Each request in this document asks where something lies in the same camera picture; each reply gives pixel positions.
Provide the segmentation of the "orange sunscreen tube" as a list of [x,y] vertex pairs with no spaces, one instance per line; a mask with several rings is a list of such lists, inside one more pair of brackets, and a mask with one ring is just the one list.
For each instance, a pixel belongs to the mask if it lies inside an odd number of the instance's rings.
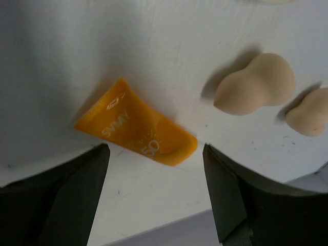
[[168,166],[176,166],[197,149],[197,139],[142,101],[119,79],[74,125]]

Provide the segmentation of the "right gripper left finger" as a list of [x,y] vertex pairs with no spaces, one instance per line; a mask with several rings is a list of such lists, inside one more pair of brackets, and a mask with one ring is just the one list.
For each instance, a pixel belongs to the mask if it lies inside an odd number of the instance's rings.
[[109,158],[101,144],[1,188],[1,245],[87,245]]

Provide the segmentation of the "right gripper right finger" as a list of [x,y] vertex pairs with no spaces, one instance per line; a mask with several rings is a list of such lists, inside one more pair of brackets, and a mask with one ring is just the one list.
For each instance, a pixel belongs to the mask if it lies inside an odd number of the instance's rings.
[[327,245],[327,192],[269,179],[211,145],[203,166],[223,245]]

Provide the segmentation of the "round cream powder puff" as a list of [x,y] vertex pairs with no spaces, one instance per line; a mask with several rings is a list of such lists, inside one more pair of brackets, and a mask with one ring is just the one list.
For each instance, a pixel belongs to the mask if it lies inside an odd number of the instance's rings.
[[259,0],[259,2],[268,4],[268,5],[285,5],[293,3],[297,0]]

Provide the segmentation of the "beige makeup sponge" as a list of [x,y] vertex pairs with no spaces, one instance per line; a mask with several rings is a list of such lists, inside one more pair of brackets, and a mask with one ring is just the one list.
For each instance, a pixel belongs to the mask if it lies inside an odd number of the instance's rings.
[[307,137],[317,137],[327,124],[327,88],[307,94],[298,106],[288,111],[287,125]]
[[230,115],[248,115],[262,107],[284,104],[295,88],[290,64],[280,55],[264,53],[220,82],[213,105]]

